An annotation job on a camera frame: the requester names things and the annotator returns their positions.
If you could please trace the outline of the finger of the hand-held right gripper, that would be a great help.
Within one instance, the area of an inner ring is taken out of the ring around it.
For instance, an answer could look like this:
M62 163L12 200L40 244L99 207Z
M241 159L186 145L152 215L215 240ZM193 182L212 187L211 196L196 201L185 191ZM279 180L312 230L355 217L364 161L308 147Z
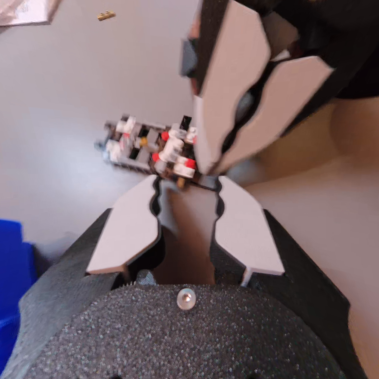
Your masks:
M194 98L194 150L202 174L210 174L219 163L222 145L235 125L238 102L260 79L270 56L258 13L229 1L202 89Z
M251 118L236 126L225 140L220 172L276 141L333 71L318 56L277 63L260 91Z

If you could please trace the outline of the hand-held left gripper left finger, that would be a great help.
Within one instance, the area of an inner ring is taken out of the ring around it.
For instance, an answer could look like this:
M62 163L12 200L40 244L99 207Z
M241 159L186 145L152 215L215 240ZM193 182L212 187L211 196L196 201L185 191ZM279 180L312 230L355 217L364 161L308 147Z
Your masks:
M87 274L122 272L161 237L160 178L149 175L114 203L92 253Z

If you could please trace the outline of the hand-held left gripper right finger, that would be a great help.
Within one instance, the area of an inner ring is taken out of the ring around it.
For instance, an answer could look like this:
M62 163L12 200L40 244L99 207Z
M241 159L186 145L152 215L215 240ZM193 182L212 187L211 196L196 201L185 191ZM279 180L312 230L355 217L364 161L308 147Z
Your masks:
M239 285L248 285L254 274L281 277L285 268L261 204L225 176L216 181L216 200L210 246L215 273Z

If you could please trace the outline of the lego car model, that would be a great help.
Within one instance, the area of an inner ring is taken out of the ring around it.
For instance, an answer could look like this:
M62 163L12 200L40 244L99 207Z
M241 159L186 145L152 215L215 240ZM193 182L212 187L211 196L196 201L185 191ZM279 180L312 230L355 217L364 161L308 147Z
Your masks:
M197 129L184 115L180 123L165 125L139 122L124 114L116 122L107 121L103 140L94 143L105 162L144 174L155 174L180 189L189 185L215 191L217 179L201 174L194 147Z

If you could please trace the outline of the blue plastic bin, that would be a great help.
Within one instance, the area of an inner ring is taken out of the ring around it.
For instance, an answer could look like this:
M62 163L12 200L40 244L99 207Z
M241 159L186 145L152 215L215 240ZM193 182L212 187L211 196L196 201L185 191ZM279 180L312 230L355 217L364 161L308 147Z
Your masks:
M22 225L0 221L0 372L16 343L21 324L19 301L36 282L33 246L23 241Z

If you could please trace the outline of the white paper sheets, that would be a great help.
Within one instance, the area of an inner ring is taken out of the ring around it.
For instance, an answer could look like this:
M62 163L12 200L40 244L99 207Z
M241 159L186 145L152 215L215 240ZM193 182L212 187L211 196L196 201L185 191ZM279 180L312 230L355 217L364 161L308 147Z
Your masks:
M1 0L0 26L48 25L60 0Z

